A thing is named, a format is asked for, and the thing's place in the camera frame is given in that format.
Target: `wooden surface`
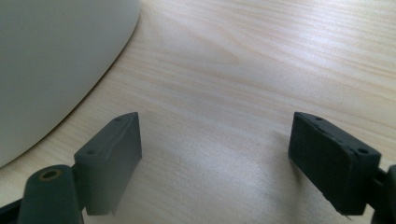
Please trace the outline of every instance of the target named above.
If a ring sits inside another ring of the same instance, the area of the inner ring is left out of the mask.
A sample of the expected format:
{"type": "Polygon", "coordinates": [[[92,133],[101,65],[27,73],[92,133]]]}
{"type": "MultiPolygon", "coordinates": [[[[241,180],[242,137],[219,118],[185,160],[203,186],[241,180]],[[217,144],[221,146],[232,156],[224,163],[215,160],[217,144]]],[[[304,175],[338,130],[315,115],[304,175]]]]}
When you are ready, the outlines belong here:
{"type": "Polygon", "coordinates": [[[117,214],[86,223],[370,223],[343,217],[290,164],[294,111],[396,163],[396,2],[142,0],[123,53],[53,132],[0,168],[29,175],[138,111],[143,159],[117,214]]]}

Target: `light wood tabletop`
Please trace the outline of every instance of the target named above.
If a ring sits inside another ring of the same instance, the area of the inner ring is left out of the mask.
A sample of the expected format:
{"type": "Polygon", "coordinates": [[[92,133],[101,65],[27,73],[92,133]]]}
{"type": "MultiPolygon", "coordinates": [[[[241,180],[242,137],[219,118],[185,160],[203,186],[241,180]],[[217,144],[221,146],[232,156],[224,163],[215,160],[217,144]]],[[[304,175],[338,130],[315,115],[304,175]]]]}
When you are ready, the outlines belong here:
{"type": "Polygon", "coordinates": [[[288,146],[303,111],[381,152],[382,169],[396,163],[395,11],[395,1],[142,0],[90,94],[0,168],[0,206],[137,111],[143,159],[116,215],[86,223],[370,223],[370,206],[338,214],[288,146]]]}

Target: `wooden table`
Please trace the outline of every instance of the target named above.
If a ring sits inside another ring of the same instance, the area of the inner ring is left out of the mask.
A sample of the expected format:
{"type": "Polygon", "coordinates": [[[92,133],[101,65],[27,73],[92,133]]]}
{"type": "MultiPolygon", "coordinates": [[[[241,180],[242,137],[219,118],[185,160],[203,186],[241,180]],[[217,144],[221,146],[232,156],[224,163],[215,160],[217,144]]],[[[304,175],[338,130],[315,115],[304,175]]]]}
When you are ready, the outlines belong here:
{"type": "MultiPolygon", "coordinates": [[[[0,205],[111,119],[138,111],[143,159],[117,214],[86,223],[351,223],[293,170],[294,111],[396,162],[396,2],[142,0],[85,100],[0,168],[0,205]]],[[[370,223],[373,210],[353,223],[370,223]]]]}

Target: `white round object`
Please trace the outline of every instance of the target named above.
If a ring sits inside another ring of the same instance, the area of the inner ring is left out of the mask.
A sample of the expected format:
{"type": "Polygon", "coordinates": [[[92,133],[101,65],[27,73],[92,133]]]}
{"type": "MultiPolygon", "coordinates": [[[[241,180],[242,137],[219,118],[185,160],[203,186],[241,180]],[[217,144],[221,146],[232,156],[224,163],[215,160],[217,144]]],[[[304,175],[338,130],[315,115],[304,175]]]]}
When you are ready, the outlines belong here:
{"type": "Polygon", "coordinates": [[[130,38],[138,0],[0,1],[0,166],[50,132],[130,38]]]}

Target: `round hole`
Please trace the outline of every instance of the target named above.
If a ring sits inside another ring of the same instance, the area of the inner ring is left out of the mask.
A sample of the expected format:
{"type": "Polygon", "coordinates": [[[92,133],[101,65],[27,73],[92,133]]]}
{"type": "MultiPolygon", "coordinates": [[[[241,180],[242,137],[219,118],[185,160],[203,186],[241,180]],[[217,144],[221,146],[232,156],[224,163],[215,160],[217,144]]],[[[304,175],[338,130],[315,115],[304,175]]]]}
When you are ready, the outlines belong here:
{"type": "Polygon", "coordinates": [[[87,151],[87,154],[90,155],[90,156],[93,156],[93,155],[96,154],[96,151],[93,150],[93,149],[90,149],[90,150],[87,151]]]}
{"type": "Polygon", "coordinates": [[[366,149],[363,149],[363,148],[359,148],[358,151],[359,151],[359,153],[361,153],[361,154],[367,154],[367,153],[369,153],[369,151],[367,151],[366,149]]]}
{"type": "Polygon", "coordinates": [[[61,172],[62,172],[61,170],[48,170],[46,172],[41,173],[38,179],[40,179],[41,181],[49,181],[58,177],[61,174],[61,172]]]}

